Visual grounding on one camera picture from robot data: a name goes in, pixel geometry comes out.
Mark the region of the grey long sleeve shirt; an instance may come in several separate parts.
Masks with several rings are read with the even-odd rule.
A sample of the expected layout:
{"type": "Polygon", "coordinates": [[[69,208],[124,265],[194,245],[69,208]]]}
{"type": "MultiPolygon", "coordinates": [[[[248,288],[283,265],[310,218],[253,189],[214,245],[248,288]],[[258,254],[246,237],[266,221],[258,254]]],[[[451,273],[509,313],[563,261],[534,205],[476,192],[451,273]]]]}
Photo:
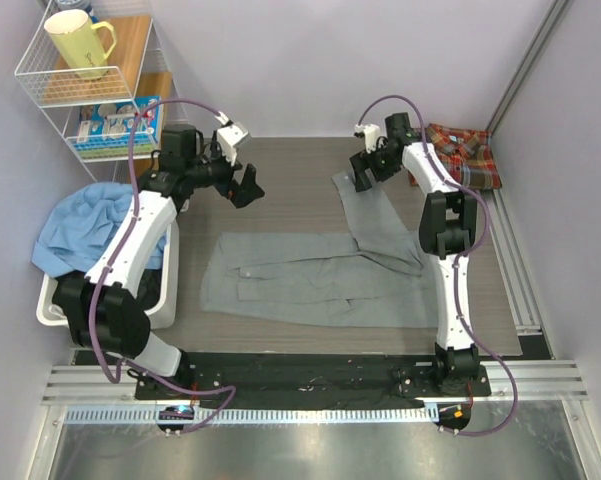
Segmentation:
{"type": "Polygon", "coordinates": [[[207,312],[320,327],[434,328],[435,280],[380,183],[336,174],[346,233],[220,235],[202,279],[207,312]]]}

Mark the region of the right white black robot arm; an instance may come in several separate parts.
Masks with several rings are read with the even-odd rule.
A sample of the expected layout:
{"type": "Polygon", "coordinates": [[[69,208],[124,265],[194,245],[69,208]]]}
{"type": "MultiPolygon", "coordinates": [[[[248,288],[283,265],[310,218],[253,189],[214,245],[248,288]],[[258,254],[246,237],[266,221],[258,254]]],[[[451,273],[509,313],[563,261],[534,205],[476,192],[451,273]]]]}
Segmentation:
{"type": "Polygon", "coordinates": [[[438,328],[432,366],[406,377],[418,385],[417,393],[432,396],[487,397],[491,388],[471,337],[468,302],[468,258],[477,230],[477,200],[464,192],[437,158],[434,146],[411,127],[406,113],[385,119],[379,126],[358,122],[354,135],[364,141],[361,152],[350,158],[355,190],[371,188],[402,168],[425,195],[418,241],[429,261],[436,288],[438,328]]]}

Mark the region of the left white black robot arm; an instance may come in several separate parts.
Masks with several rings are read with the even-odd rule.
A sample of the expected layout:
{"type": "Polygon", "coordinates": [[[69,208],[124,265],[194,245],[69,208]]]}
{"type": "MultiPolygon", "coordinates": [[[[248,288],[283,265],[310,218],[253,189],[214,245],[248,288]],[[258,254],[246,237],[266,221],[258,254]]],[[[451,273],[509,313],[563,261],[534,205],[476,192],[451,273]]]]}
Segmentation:
{"type": "Polygon", "coordinates": [[[73,342],[96,355],[112,383],[121,377],[107,357],[153,377],[170,398],[185,397],[193,385],[187,354],[152,331],[137,298],[151,254],[194,191],[213,187],[235,207],[262,198],[252,164],[241,165],[238,148],[249,139],[245,127],[228,122],[209,141],[191,125],[162,132],[158,165],[137,180],[128,213],[113,240],[83,278],[62,281],[53,296],[67,318],[73,342]]]}

